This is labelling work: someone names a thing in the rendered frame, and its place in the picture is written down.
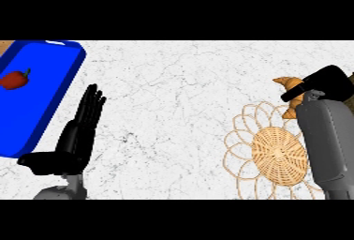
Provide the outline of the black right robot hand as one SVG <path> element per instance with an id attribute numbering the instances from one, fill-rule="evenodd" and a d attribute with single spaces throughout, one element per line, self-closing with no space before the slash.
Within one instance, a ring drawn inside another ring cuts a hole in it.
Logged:
<path id="1" fill-rule="evenodd" d="M 354 96 L 354 83 L 350 81 L 341 68 L 329 65 L 309 75 L 303 79 L 303 83 L 288 90 L 281 98 L 288 102 L 310 90 L 325 93 L 320 99 L 347 101 Z"/>

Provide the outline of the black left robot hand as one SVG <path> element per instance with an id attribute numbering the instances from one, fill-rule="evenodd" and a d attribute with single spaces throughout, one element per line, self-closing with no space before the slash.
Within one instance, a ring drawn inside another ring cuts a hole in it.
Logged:
<path id="1" fill-rule="evenodd" d="M 98 85 L 90 84 L 80 100 L 75 118 L 61 132 L 55 151 L 25 154 L 16 161 L 36 175 L 81 174 L 92 157 L 105 100 Z"/>

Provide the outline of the golden brown croissant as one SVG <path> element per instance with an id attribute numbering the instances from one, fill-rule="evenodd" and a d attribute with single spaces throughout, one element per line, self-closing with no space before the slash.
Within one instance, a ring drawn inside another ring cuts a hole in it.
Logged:
<path id="1" fill-rule="evenodd" d="M 291 90 L 300 83 L 303 83 L 303 80 L 297 77 L 281 77 L 281 78 L 275 79 L 275 82 L 281 83 L 283 85 L 285 90 Z M 289 101 L 289 108 L 282 115 L 283 119 L 295 119 L 297 118 L 297 106 L 303 102 L 303 97 L 304 97 L 304 95 L 300 95 Z"/>

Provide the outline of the brown placemat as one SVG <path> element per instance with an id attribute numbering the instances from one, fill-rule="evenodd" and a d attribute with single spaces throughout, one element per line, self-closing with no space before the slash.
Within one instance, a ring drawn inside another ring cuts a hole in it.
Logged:
<path id="1" fill-rule="evenodd" d="M 354 115 L 354 72 L 351 73 L 348 80 L 350 80 L 350 85 L 348 85 L 348 90 L 347 90 L 348 98 L 342 103 L 345 104 L 345 106 L 348 107 L 348 109 Z"/>

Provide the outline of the wicker basket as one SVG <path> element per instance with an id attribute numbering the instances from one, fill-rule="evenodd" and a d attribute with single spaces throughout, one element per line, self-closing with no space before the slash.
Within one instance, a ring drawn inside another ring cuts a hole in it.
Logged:
<path id="1" fill-rule="evenodd" d="M 320 200 L 295 119 L 285 105 L 248 104 L 224 137 L 223 168 L 235 180 L 238 200 Z"/>

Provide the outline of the blue cutting board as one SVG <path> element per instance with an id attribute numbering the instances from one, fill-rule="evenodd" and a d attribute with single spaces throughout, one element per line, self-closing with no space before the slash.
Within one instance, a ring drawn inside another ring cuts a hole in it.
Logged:
<path id="1" fill-rule="evenodd" d="M 31 153 L 86 57 L 74 41 L 16 40 L 0 56 L 0 78 L 30 70 L 28 83 L 0 86 L 0 157 Z"/>

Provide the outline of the brown wooden corner piece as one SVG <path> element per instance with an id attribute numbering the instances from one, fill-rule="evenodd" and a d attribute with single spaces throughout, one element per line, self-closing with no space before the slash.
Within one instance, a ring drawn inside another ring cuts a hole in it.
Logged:
<path id="1" fill-rule="evenodd" d="M 14 40 L 0 40 L 0 56 L 3 55 L 12 44 Z"/>

